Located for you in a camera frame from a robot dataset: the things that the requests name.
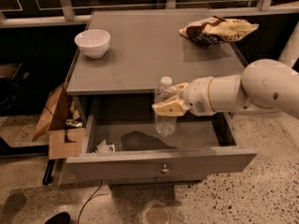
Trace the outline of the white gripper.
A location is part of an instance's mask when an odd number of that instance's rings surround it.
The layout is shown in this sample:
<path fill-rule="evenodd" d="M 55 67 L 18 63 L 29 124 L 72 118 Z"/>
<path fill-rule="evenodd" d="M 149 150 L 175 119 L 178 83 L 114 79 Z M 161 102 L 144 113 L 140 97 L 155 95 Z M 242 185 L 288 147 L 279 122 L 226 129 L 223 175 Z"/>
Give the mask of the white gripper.
<path fill-rule="evenodd" d="M 183 100 L 175 99 L 152 106 L 158 116 L 181 117 L 190 110 L 195 116 L 213 116 L 215 111 L 209 102 L 209 84 L 213 77 L 197 78 L 191 83 L 184 82 L 175 86 L 183 91 Z"/>

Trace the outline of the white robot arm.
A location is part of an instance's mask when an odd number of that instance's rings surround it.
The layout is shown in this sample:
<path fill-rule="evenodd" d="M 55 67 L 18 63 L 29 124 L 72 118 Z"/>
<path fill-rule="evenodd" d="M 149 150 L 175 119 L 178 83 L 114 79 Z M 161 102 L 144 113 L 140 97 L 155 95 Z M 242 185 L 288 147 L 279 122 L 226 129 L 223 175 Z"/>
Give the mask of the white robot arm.
<path fill-rule="evenodd" d="M 299 118 L 299 74 L 270 59 L 250 63 L 240 75 L 201 77 L 171 86 L 174 92 L 152 105 L 159 116 L 212 116 L 220 112 L 239 115 L 276 115 Z"/>

